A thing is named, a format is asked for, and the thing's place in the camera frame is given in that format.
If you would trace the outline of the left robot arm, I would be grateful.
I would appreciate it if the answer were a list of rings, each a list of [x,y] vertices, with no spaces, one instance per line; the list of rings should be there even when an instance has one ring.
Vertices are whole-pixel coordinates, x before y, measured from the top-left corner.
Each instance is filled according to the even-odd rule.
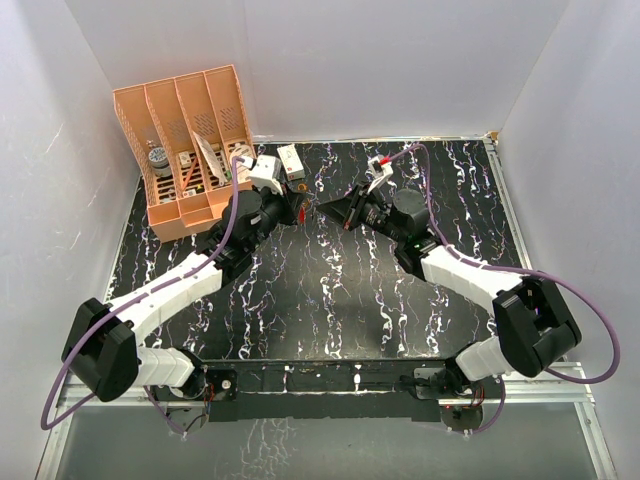
[[[77,310],[63,348],[64,365],[102,402],[131,387],[165,386],[194,399],[206,387],[202,361],[178,348],[148,348],[146,338],[195,301],[232,283],[278,225],[294,225],[304,193],[242,190],[207,233],[201,249],[176,267],[107,304],[95,298]]]

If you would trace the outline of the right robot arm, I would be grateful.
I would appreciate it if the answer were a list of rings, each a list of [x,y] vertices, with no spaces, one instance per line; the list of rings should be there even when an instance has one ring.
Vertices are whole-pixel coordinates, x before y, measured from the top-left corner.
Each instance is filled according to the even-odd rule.
[[[418,191],[402,189],[385,202],[379,192],[359,184],[345,197],[319,204],[318,210],[347,231],[367,226],[393,240],[394,256],[406,273],[454,291],[494,319],[495,336],[464,347],[426,380],[442,393],[466,397],[483,379],[513,371],[533,378],[582,340],[554,282],[454,257],[431,231],[431,216]]]

